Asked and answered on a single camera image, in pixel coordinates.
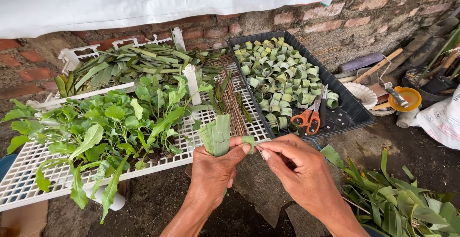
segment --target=forearm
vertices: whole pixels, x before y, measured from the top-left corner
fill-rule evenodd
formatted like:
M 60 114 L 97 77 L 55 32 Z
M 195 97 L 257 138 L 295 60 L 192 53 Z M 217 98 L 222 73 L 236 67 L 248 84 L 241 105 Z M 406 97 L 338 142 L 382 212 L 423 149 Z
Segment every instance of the forearm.
M 211 212 L 208 205 L 186 197 L 179 212 L 163 230 L 160 237 L 198 236 Z
M 318 218 L 334 237 L 369 237 L 345 202 L 339 202 L 328 215 Z

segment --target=black tray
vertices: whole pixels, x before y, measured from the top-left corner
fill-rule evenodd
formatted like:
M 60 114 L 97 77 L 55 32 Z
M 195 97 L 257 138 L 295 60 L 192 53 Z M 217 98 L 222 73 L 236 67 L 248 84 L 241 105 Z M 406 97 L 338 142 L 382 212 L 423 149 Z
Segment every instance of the black tray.
M 233 60 L 237 64 L 238 70 L 244 78 L 244 83 L 251 94 L 251 99 L 253 100 L 256 110 L 259 116 L 261 117 L 264 127 L 271 139 L 288 134 L 288 132 L 284 129 L 281 129 L 279 134 L 273 134 L 273 131 L 268 126 L 268 122 L 265 120 L 265 116 L 262 114 L 259 104 L 257 103 L 254 94 L 251 88 L 249 87 L 249 84 L 247 83 L 246 77 L 243 75 L 243 71 L 241 70 L 241 67 L 238 64 L 238 60 L 236 59 L 235 52 L 233 52 L 233 46 L 235 46 L 236 44 L 244 44 L 247 41 L 254 42 L 255 40 L 258 40 L 262 42 L 264 40 L 270 40 L 273 37 L 284 37 L 284 41 L 287 44 L 293 46 L 294 49 L 298 50 L 303 57 L 306 57 L 309 63 L 319 66 L 319 78 L 321 79 L 322 83 L 324 85 L 329 84 L 328 89 L 339 95 L 339 106 L 334 110 L 327 108 L 326 126 L 320 129 L 317 134 L 311 136 L 307 136 L 305 134 L 306 127 L 300 128 L 299 137 L 302 140 L 310 140 L 340 134 L 343 132 L 351 131 L 353 129 L 363 128 L 365 126 L 377 123 L 375 117 L 368 110 L 366 110 L 366 108 L 361 104 L 361 102 L 358 99 L 356 99 L 356 97 L 354 97 L 343 86 L 343 84 L 339 82 L 318 61 L 318 59 L 316 59 L 304 46 L 302 46 L 302 44 L 300 44 L 300 42 L 298 42 L 294 38 L 294 36 L 292 36 L 286 30 L 254 34 L 250 36 L 243 36 L 227 40 L 227 44 L 233 56 Z M 295 106 L 291 108 L 293 111 L 293 116 L 298 115 L 304 111 L 304 109 L 299 109 Z M 311 128 L 316 128 L 316 122 L 313 122 Z

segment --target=concrete floor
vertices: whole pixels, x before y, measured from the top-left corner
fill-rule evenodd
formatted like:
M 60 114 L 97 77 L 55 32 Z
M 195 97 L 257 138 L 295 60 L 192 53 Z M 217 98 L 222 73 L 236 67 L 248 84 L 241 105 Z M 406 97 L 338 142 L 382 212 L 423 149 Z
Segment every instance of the concrete floor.
M 389 149 L 388 171 L 405 179 L 406 165 L 418 177 L 420 187 L 455 193 L 460 207 L 460 152 L 429 138 L 420 128 L 402 129 L 394 116 L 378 118 L 376 125 L 319 139 L 320 146 L 332 144 L 342 155 L 367 169 L 380 167 L 381 145 Z M 89 202 L 84 210 L 68 197 L 50 200 L 48 224 L 43 237 L 131 237 L 158 236 L 179 210 L 190 179 L 184 167 L 161 171 L 131 180 L 124 208 L 109 211 L 99 224 L 101 206 Z M 338 186 L 338 170 L 330 166 Z M 237 168 L 237 181 L 222 205 L 210 216 L 200 236 L 326 236 L 327 229 L 296 205 L 273 176 L 259 154 L 245 158 Z

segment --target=orange scissors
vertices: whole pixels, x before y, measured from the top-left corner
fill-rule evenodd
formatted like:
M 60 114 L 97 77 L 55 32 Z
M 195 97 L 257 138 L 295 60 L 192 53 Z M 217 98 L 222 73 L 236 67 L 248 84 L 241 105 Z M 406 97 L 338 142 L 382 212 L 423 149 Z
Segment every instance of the orange scissors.
M 297 124 L 296 122 L 294 122 L 295 124 L 299 126 L 299 128 L 308 126 L 307 130 L 305 131 L 307 135 L 313 135 L 318 132 L 318 129 L 321 123 L 319 120 L 318 111 L 319 111 L 319 106 L 321 105 L 321 98 L 323 94 L 324 94 L 324 91 L 322 91 L 320 95 L 316 96 L 315 103 L 311 105 L 310 107 L 308 107 L 308 109 L 306 109 L 304 112 L 302 112 L 302 114 L 293 116 L 291 118 L 291 122 L 294 122 L 296 119 L 302 120 L 300 124 Z M 310 130 L 310 126 L 313 121 L 316 121 L 316 129 L 314 131 L 313 129 Z

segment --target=blue wire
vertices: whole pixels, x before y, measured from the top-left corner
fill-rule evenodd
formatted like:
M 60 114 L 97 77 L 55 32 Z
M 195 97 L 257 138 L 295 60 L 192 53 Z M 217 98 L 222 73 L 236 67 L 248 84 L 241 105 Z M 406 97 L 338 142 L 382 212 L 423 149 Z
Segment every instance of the blue wire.
M 319 150 L 321 151 L 321 150 L 322 150 L 322 148 L 321 148 L 321 147 L 319 147 L 319 145 L 316 143 L 316 141 L 315 141 L 314 139 L 313 139 L 313 142 L 314 142 L 314 144 L 316 145 L 316 147 L 318 147 L 318 148 L 319 148 Z

